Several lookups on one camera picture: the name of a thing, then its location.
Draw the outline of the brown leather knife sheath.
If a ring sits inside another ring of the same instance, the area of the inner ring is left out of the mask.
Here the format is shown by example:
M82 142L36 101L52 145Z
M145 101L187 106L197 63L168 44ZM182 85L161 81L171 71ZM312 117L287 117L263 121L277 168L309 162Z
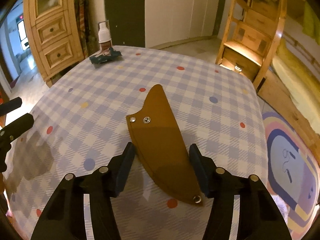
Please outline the brown leather knife sheath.
M126 116L138 158L153 182L166 194L201 207L201 190L180 128L163 87L154 85L143 107Z

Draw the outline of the rainbow floor rug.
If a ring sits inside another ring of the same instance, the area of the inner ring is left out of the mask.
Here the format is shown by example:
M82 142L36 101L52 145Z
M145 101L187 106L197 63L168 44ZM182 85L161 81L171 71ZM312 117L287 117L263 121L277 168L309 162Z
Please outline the rainbow floor rug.
M319 165L295 130L276 112L263 113L268 190L286 204L292 239L302 239L318 211Z

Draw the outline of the checkered tablecloth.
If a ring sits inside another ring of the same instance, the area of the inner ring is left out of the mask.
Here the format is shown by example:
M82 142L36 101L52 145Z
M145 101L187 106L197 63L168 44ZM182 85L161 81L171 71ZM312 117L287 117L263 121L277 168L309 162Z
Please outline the checkered tablecloth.
M164 124L143 105L161 85L186 145L233 175L267 181L265 128L248 78L166 51L118 46L122 57L88 59L51 87L30 110L34 125L7 155L7 194L17 224L31 237L65 174L87 175L123 152L129 130Z

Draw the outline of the pine glass-door cabinet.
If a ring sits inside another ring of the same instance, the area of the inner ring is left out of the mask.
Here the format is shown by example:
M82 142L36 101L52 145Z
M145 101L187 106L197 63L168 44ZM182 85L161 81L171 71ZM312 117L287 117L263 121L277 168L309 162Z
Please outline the pine glass-door cabinet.
M84 60L74 0L23 0L31 53L48 87L61 71Z

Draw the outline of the dark green small tray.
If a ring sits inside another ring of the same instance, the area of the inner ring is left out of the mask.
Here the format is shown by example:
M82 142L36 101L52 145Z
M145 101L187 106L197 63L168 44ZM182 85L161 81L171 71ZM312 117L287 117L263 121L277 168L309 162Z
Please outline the dark green small tray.
M90 56L89 60L91 61L92 64L101 64L101 63L113 61L120 56L122 56L120 51L114 50L113 47L110 47L106 50L101 51L98 54Z

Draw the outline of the white brown bottle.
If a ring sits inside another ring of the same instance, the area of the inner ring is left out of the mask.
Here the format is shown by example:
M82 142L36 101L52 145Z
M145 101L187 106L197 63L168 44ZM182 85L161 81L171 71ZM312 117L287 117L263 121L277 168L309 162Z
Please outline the white brown bottle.
M99 23L98 38L101 51L106 51L112 47L112 38L108 21Z

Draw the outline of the wooden bunk bed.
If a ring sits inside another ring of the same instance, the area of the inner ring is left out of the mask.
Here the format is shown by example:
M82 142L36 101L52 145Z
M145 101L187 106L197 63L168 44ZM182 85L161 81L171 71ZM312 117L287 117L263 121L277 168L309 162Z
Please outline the wooden bunk bed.
M313 38L303 33L306 2L319 19L319 5L316 4L316 0L287 0L285 27L281 38L285 39L287 48L319 80L319 45ZM291 125L315 159L319 160L319 134L311 128L308 120L295 107L289 90L277 76L272 67L272 62L271 68L266 72L263 84L258 89L258 95Z

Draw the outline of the yellow bed quilt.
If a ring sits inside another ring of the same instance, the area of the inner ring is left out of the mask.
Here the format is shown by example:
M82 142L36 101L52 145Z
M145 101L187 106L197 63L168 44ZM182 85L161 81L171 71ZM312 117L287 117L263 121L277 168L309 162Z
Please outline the yellow bed quilt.
M295 107L319 134L319 80L310 69L280 40L272 67L289 90Z

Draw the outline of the white wardrobe with portholes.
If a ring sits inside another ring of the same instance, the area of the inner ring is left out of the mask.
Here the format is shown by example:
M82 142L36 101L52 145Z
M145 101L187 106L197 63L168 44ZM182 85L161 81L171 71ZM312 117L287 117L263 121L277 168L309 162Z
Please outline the white wardrobe with portholes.
M151 48L216 35L220 0L105 0L112 42Z

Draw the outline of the green puffer jacket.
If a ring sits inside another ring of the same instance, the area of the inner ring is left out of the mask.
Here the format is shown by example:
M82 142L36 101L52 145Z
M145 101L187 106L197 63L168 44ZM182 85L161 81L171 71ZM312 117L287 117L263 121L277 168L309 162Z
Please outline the green puffer jacket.
M313 38L316 43L320 44L320 23L317 15L308 4L305 3L304 18L303 18L303 33Z

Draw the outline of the wooden bunk stair drawers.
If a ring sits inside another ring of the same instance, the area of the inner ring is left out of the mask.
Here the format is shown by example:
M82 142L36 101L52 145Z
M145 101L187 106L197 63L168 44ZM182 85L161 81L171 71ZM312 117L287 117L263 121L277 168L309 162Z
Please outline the wooden bunk stair drawers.
M286 11L287 0L231 0L216 64L244 75L258 88L280 44Z

